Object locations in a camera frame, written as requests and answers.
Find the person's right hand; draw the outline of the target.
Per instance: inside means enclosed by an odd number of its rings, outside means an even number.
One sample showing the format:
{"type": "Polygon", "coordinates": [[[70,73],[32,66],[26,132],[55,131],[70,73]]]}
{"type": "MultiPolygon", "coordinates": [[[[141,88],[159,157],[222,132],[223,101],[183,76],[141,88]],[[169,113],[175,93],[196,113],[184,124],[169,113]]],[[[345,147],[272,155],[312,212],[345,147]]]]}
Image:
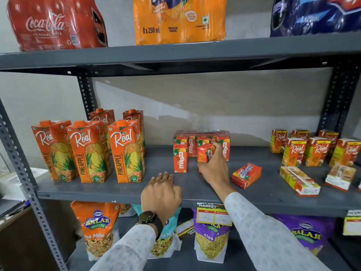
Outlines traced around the person's right hand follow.
{"type": "Polygon", "coordinates": [[[202,173],[206,182],[216,190],[217,188],[224,189],[227,185],[229,186],[229,174],[228,174],[228,163],[222,154],[223,148],[218,143],[213,143],[215,146],[215,152],[213,157],[209,161],[211,164],[210,173],[202,173]]]}

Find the person's left hand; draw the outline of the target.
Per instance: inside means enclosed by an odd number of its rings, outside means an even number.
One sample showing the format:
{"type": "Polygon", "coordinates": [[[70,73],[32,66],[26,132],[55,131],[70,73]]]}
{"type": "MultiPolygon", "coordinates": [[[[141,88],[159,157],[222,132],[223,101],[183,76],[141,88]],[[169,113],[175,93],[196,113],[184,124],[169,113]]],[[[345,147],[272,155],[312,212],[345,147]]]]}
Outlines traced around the person's left hand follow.
{"type": "Polygon", "coordinates": [[[171,218],[179,207],[173,191],[173,175],[168,172],[159,173],[152,177],[141,194],[142,211],[154,211],[164,225],[171,218]]]}

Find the small mango juice box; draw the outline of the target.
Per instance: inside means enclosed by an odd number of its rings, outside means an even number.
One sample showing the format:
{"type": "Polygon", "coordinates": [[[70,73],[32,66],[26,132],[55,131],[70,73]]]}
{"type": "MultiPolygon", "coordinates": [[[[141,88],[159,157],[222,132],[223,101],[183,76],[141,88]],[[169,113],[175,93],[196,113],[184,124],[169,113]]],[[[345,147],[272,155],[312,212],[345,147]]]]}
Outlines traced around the small mango juice box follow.
{"type": "Polygon", "coordinates": [[[211,143],[205,143],[198,147],[197,162],[208,163],[215,152],[215,146],[211,143]]]}
{"type": "Polygon", "coordinates": [[[188,151],[187,145],[173,145],[173,161],[175,173],[187,173],[188,151]]]}
{"type": "Polygon", "coordinates": [[[236,186],[246,189],[261,177],[262,167],[247,163],[231,176],[231,181],[236,186]]]}

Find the person's right forearm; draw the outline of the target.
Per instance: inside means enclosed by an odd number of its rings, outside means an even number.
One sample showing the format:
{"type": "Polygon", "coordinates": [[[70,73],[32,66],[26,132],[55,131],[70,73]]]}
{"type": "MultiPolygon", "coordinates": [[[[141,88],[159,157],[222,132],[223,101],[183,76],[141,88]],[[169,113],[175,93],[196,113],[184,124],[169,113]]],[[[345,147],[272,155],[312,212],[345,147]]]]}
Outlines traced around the person's right forearm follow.
{"type": "Polygon", "coordinates": [[[331,271],[280,221],[264,214],[224,180],[208,180],[222,200],[257,271],[331,271]]]}

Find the person's left forearm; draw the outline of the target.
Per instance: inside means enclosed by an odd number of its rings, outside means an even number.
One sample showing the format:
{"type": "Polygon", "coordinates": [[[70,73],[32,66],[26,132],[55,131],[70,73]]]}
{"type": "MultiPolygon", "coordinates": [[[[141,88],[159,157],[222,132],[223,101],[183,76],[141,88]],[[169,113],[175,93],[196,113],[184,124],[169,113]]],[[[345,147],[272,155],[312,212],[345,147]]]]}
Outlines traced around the person's left forearm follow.
{"type": "Polygon", "coordinates": [[[155,241],[150,225],[136,224],[89,271],[143,271],[155,241]]]}

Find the shrink-wrapped mango juice box pack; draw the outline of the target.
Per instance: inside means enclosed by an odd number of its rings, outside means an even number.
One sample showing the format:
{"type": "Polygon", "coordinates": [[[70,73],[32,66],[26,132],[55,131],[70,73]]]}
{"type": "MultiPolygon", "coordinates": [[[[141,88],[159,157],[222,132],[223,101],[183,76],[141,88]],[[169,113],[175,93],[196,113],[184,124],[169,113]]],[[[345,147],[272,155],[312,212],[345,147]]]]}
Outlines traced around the shrink-wrapped mango juice box pack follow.
{"type": "Polygon", "coordinates": [[[181,138],[187,139],[188,157],[195,158],[198,153],[199,138],[209,139],[210,143],[217,142],[222,146],[222,154],[226,161],[230,158],[230,132],[227,130],[178,130],[173,134],[174,143],[179,143],[181,138]]]}

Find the yellow price tag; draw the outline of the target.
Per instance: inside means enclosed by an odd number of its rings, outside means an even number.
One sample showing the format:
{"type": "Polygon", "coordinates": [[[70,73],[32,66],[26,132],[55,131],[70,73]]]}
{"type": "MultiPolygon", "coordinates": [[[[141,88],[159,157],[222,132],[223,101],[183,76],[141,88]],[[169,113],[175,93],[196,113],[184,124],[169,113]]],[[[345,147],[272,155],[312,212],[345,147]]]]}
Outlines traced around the yellow price tag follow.
{"type": "Polygon", "coordinates": [[[232,226],[232,219],[223,204],[197,203],[196,222],[232,226]]]}
{"type": "Polygon", "coordinates": [[[175,228],[174,233],[178,236],[179,240],[181,241],[192,236],[195,233],[193,219],[190,219],[178,225],[175,228]]]}
{"type": "Polygon", "coordinates": [[[361,209],[347,211],[342,234],[344,236],[361,236],[361,209]]]}

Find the black wristwatch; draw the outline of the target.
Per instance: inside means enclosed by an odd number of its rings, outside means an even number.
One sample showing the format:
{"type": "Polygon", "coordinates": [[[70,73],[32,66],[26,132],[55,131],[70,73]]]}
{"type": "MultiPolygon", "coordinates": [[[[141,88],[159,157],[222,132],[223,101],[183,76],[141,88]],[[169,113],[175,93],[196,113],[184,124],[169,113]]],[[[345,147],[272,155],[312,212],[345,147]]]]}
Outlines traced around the black wristwatch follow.
{"type": "Polygon", "coordinates": [[[154,211],[144,211],[137,219],[137,224],[150,226],[156,235],[156,241],[160,238],[164,223],[154,211]]]}

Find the teal snack bag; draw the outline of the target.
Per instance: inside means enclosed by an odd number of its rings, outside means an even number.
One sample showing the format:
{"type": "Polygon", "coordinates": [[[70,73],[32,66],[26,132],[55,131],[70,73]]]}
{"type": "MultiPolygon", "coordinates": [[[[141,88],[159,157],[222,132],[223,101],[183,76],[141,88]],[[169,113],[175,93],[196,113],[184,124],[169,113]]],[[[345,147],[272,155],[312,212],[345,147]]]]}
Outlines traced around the teal snack bag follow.
{"type": "Polygon", "coordinates": [[[148,259],[170,258],[175,250],[180,250],[182,241],[179,239],[175,229],[177,227],[178,216],[181,211],[179,207],[175,214],[169,218],[160,234],[160,238],[155,242],[148,259]]]}

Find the clear snack bag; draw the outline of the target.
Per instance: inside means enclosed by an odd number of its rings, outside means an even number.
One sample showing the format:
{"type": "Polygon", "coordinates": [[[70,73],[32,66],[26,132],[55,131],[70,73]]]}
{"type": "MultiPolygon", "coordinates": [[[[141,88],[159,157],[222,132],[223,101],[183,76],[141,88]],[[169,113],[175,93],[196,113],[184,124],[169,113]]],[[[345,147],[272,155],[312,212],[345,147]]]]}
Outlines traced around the clear snack bag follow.
{"type": "Polygon", "coordinates": [[[121,204],[119,217],[132,217],[136,215],[136,211],[131,204],[121,204]]]}

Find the large pineapple juice carton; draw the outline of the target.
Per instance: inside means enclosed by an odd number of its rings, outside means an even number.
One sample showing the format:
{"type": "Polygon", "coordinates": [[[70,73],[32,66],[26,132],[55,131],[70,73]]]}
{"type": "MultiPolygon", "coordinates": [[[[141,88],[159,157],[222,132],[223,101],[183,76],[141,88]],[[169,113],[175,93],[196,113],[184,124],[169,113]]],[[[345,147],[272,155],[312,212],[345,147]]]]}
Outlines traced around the large pineapple juice carton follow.
{"type": "Polygon", "coordinates": [[[102,121],[75,121],[66,126],[82,183],[104,183],[112,173],[105,124],[102,121]]]}
{"type": "Polygon", "coordinates": [[[118,120],[108,126],[118,183],[140,183],[144,176],[139,120],[118,120]]]}
{"type": "Polygon", "coordinates": [[[144,129],[144,114],[143,114],[143,110],[136,110],[136,109],[129,109],[123,112],[123,119],[125,120],[138,120],[140,127],[139,127],[139,133],[140,133],[140,138],[139,141],[142,142],[142,146],[141,146],[141,153],[142,153],[142,157],[144,157],[145,155],[145,146],[146,146],[146,142],[145,142],[145,129],[144,129]]]}
{"type": "Polygon", "coordinates": [[[109,154],[112,156],[108,127],[115,122],[114,110],[98,108],[95,111],[90,112],[89,117],[92,121],[103,121],[109,154]]]}
{"type": "Polygon", "coordinates": [[[53,181],[71,182],[78,176],[74,152],[66,131],[70,125],[70,120],[45,120],[31,126],[53,181]]]}

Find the orange snack bag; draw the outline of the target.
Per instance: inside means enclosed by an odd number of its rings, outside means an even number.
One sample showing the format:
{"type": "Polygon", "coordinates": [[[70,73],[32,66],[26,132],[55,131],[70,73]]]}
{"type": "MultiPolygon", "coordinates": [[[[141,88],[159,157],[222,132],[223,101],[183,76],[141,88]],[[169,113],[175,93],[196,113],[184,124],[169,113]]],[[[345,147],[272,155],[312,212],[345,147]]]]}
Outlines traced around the orange snack bag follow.
{"type": "Polygon", "coordinates": [[[117,219],[121,205],[73,201],[70,206],[81,225],[89,261],[99,260],[120,240],[117,219]]]}

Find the group of mixed fruit juice boxes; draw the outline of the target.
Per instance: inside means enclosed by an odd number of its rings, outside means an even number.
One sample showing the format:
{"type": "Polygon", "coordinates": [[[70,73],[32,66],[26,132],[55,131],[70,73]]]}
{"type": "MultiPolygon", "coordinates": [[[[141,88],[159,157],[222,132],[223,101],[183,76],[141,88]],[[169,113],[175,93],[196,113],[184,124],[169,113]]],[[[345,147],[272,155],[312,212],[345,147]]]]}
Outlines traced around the group of mixed fruit juice boxes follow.
{"type": "Polygon", "coordinates": [[[288,137],[286,130],[272,130],[270,151],[283,154],[280,176],[301,197],[318,196],[321,187],[304,173],[301,165],[321,167],[331,146],[323,136],[309,137],[309,131],[293,130],[288,137]]]}

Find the gray metal shelving rack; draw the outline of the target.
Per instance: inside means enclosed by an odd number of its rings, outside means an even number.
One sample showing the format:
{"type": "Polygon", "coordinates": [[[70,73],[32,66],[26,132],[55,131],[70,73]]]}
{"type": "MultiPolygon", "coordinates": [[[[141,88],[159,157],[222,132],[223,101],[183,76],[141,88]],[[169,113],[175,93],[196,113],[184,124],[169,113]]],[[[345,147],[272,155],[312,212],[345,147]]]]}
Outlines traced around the gray metal shelving rack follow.
{"type": "MultiPolygon", "coordinates": [[[[342,129],[361,74],[361,31],[306,36],[264,37],[187,44],[117,46],[73,50],[0,53],[0,72],[75,76],[79,88],[86,81],[83,104],[86,112],[97,107],[92,77],[137,77],[210,72],[241,72],[330,68],[326,100],[319,127],[342,129]]],[[[0,139],[11,160],[39,224],[44,224],[51,253],[60,271],[68,271],[56,239],[39,202],[37,183],[11,121],[0,100],[0,139]]],[[[321,195],[316,204],[286,205],[281,201],[256,201],[271,210],[300,210],[301,215],[345,217],[348,210],[361,209],[361,193],[321,195]]]]}

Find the large purple snack bag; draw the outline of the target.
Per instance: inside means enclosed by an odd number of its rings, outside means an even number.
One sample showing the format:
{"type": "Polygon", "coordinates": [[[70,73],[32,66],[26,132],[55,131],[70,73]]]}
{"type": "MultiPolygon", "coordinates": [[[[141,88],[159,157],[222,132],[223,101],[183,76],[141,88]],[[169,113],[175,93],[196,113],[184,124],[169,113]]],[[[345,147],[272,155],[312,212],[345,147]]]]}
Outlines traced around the large purple snack bag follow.
{"type": "Polygon", "coordinates": [[[336,218],[331,217],[287,214],[272,214],[272,216],[283,223],[315,256],[326,246],[336,224],[336,218]]]}

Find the orange soda bottle pack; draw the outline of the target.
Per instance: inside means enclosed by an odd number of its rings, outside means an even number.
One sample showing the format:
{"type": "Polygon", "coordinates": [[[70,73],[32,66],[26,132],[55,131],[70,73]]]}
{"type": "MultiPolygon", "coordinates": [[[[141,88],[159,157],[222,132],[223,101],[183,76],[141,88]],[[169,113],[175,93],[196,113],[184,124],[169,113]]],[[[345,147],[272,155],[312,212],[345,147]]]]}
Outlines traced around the orange soda bottle pack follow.
{"type": "Polygon", "coordinates": [[[133,0],[136,45],[222,41],[227,0],[133,0]]]}

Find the brown wooden cabinet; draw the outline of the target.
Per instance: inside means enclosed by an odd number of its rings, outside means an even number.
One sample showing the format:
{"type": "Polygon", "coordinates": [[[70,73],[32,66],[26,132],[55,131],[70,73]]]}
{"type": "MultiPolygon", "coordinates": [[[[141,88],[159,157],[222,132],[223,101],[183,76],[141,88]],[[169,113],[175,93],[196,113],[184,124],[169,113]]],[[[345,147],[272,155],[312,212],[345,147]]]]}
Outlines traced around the brown wooden cabinet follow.
{"type": "MultiPolygon", "coordinates": [[[[70,205],[49,201],[48,216],[60,237],[64,259],[75,250],[76,218],[70,205]]],[[[59,271],[47,241],[28,207],[0,225],[0,271],[59,271]]]]}

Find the blue soda bottle pack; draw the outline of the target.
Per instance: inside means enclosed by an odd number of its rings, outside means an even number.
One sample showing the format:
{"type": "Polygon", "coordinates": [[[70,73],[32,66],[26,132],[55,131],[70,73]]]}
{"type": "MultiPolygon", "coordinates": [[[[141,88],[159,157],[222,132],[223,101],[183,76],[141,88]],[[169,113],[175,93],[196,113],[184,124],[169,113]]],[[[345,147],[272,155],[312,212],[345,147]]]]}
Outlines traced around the blue soda bottle pack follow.
{"type": "Polygon", "coordinates": [[[361,0],[274,0],[270,37],[361,31],[361,0]]]}

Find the red soda bottle pack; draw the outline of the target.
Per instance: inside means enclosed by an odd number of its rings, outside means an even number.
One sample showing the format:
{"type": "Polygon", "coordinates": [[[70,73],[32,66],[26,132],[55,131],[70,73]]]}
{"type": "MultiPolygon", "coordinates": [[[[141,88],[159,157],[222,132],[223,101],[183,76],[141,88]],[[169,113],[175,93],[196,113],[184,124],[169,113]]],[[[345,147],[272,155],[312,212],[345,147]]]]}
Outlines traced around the red soda bottle pack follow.
{"type": "Polygon", "coordinates": [[[108,47],[95,0],[8,0],[7,15],[22,52],[108,47]]]}

